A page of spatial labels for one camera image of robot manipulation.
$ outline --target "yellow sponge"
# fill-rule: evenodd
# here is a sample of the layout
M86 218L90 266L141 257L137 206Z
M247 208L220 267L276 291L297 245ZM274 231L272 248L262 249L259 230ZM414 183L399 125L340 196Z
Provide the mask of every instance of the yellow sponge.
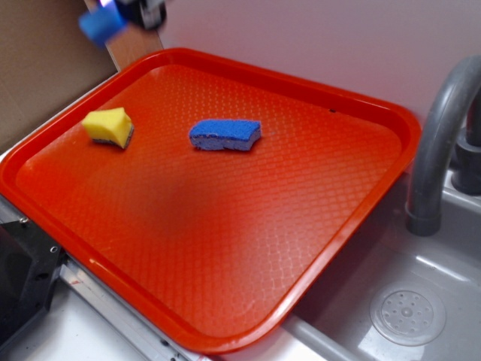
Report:
M129 145L134 126L124 108L91 111L82 120L89 137L99 143L116 144L122 149Z

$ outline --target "white wall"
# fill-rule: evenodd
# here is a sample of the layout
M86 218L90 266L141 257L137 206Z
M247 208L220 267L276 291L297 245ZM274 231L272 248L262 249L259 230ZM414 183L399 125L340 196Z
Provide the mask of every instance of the white wall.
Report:
M188 47L403 105L423 123L451 68L481 53L480 0L170 0Z

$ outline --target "cardboard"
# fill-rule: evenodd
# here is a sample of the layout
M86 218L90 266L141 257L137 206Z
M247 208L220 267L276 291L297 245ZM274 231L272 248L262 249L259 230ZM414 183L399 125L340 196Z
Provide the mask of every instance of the cardboard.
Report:
M81 0L2 2L0 152L115 73L78 27L85 11Z

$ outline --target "black panel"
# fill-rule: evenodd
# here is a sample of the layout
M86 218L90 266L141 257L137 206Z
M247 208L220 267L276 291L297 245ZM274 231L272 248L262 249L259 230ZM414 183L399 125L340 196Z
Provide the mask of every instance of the black panel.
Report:
M0 353L50 309L63 255L27 219L0 224Z

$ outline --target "blue sponge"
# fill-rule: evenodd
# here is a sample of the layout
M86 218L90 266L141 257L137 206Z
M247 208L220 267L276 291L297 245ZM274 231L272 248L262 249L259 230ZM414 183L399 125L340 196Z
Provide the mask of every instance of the blue sponge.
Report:
M194 147L202 150L250 150L261 138L261 122L252 120L202 120L189 133Z

